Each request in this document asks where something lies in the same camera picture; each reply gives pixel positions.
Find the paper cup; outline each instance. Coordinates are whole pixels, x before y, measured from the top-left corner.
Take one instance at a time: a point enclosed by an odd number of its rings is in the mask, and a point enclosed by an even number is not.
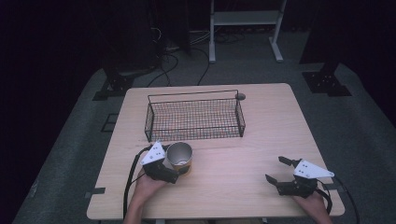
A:
[[[191,171],[192,148],[187,143],[176,142],[166,150],[166,159],[180,175],[188,175]]]

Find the person's hand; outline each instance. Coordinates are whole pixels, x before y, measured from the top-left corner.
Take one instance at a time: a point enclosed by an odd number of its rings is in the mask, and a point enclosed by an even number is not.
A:
[[[318,224],[332,223],[329,214],[327,214],[323,197],[316,191],[314,191],[314,193],[309,195],[306,199],[300,196],[291,196],[291,198],[297,202],[297,204],[300,205],[300,207],[302,207],[304,211]]]
[[[140,170],[137,177],[139,176],[141,177],[136,180],[134,195],[129,203],[128,211],[123,223],[140,224],[143,206],[146,201],[167,184],[165,181],[153,180],[151,177],[145,175],[143,169]]]

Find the wire basket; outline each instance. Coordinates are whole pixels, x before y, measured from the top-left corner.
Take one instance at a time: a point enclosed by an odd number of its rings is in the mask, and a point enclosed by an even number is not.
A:
[[[238,91],[149,95],[146,137],[149,142],[243,137],[238,96]]]

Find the wooden table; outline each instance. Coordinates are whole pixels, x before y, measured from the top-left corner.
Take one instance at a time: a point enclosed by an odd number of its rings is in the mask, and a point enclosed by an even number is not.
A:
[[[175,185],[168,184],[150,199],[143,218],[305,216],[290,197],[279,196],[276,187],[265,179],[265,174],[278,181],[293,179],[293,168],[280,163],[278,156],[305,159],[326,168],[287,84],[128,90],[95,186],[106,190],[92,195],[87,216],[122,219],[123,191],[134,156],[149,146],[144,134],[148,95],[223,90],[239,90],[246,95],[241,101],[246,122],[244,136],[184,141],[193,148],[191,173],[181,176]],[[134,177],[140,169],[138,164]],[[322,181],[332,183],[330,178]],[[340,216],[345,207],[335,190],[331,190],[331,195],[331,215]]]

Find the dark background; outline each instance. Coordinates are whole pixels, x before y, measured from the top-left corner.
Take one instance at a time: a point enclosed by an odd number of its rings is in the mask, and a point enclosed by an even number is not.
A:
[[[121,44],[125,40],[122,25],[134,25],[134,20],[120,24],[123,14],[109,2],[0,1],[2,223],[15,217],[85,84],[102,67],[103,58],[115,51],[130,63],[136,64],[139,58],[139,49],[128,51],[133,46]],[[134,11],[130,4],[138,1],[115,2],[129,4],[125,13],[128,8]],[[264,2],[241,1],[235,9],[277,7]],[[169,14],[167,7],[179,8],[180,18],[188,13],[188,22],[178,28],[208,29],[208,0],[163,3],[151,1],[152,14],[148,16],[150,22],[167,27],[164,34],[169,38],[180,30],[167,26],[177,20],[177,14]],[[217,1],[217,8],[225,9],[228,3]],[[312,28],[302,63],[325,62],[334,55],[329,46],[336,46],[340,62],[359,75],[393,124],[395,9],[385,0],[289,0],[282,24],[287,32]],[[141,36],[136,27],[130,32],[132,39]],[[186,41],[179,38],[180,44]]]

